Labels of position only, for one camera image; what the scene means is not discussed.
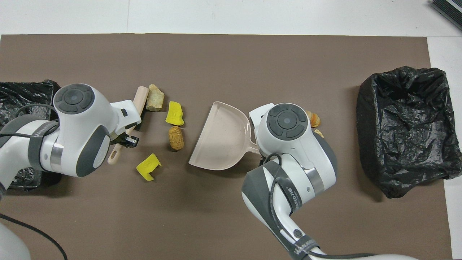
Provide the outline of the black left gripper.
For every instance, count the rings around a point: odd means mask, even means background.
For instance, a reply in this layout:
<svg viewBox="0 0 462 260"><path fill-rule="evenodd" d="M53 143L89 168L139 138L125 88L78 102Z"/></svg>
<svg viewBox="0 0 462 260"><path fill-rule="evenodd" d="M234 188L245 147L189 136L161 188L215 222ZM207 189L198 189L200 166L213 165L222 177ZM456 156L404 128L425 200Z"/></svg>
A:
<svg viewBox="0 0 462 260"><path fill-rule="evenodd" d="M125 145L127 148L135 148L138 145L139 138L136 136L129 136L126 134L125 131L123 131L120 135L117 135L114 138L114 143L115 144L120 144L122 146Z"/></svg>

